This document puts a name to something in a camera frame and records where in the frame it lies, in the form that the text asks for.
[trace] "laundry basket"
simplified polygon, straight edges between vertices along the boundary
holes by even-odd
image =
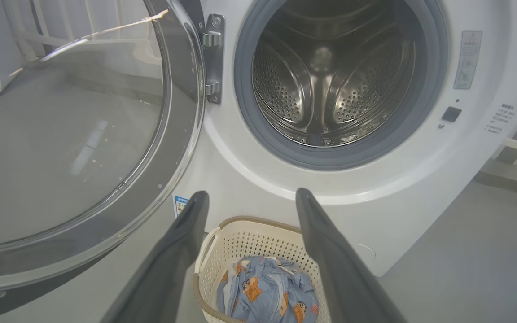
[[[217,288],[228,266],[246,256],[276,256],[296,262],[300,271],[310,275],[315,289],[319,306],[316,322],[330,322],[318,265],[304,250],[300,229],[253,217],[227,219],[203,241],[195,261],[193,290],[208,322],[241,322],[217,310]]]

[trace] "warning label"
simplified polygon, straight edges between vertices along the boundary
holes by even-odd
[[[175,218],[179,217],[179,214],[185,209],[187,206],[188,198],[175,196]]]
[[[484,131],[493,133],[494,135],[501,135],[503,131],[508,129],[510,122],[516,114],[511,105],[502,104],[488,120],[484,127]]]
[[[462,49],[460,51],[456,80],[454,80],[454,88],[469,90],[472,86],[476,65],[478,65],[480,43],[482,43],[482,31],[462,32]]]

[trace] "cartoon print fabric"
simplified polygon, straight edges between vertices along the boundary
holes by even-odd
[[[318,315],[308,274],[275,257],[246,257],[229,266],[217,290],[217,307],[246,323],[314,323]]]

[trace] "front-loading washing machine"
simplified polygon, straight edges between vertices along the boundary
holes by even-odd
[[[222,103],[174,195],[209,192],[207,229],[297,225],[294,192],[309,188],[382,276],[516,127],[517,2],[203,8],[226,17]]]
[[[517,125],[513,0],[3,1],[4,20],[0,291],[200,190],[209,230],[298,225],[308,188],[382,276]]]

